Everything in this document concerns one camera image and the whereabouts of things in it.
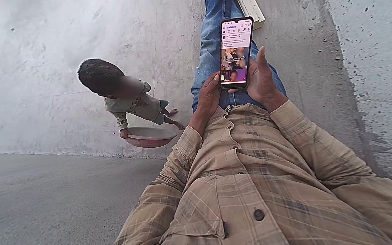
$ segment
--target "smartphone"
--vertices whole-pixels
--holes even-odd
[[[220,85],[222,88],[246,87],[252,27],[252,17],[229,19],[221,23]]]

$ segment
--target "child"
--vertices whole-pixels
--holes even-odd
[[[78,78],[82,84],[92,92],[105,97],[105,109],[117,118],[120,136],[128,138],[128,123],[126,113],[137,115],[156,124],[175,124],[179,130],[184,126],[173,121],[167,116],[178,112],[172,109],[168,112],[165,108],[167,100],[158,100],[146,94],[151,86],[134,77],[125,76],[123,72],[112,63],[102,59],[85,60],[78,70]]]

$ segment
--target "blue jeans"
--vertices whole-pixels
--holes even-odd
[[[222,20],[244,16],[233,0],[205,0],[205,8],[206,14],[202,22],[200,63],[196,68],[195,83],[192,86],[192,94],[194,95],[193,113],[197,108],[199,91],[203,82],[220,69],[220,24]],[[257,53],[257,45],[252,41],[250,56],[256,60]],[[287,95],[276,69],[271,65],[270,68],[273,71],[273,80],[277,88],[284,95]],[[226,109],[228,105],[245,105],[247,103],[265,109],[262,104],[249,97],[245,90],[233,94],[228,93],[227,89],[221,92],[219,106],[223,109]]]

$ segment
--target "man's hand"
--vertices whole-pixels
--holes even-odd
[[[219,83],[220,71],[211,74],[202,84],[199,92],[199,102],[196,112],[204,113],[210,118],[217,110],[220,100]]]
[[[128,129],[123,129],[120,131],[120,137],[123,139],[127,139],[128,134],[131,134],[131,132]]]
[[[220,87],[218,86],[219,76],[220,71],[213,73],[202,84],[197,109],[189,122],[189,126],[196,130],[200,136],[203,136],[208,120],[219,107],[221,98]]]
[[[265,54],[266,48],[263,46],[258,51],[257,61],[250,58],[249,81],[246,90],[251,98],[272,112],[283,105],[288,98],[277,89],[273,81],[272,69],[267,64]],[[235,93],[237,91],[238,89],[235,88],[228,92]]]

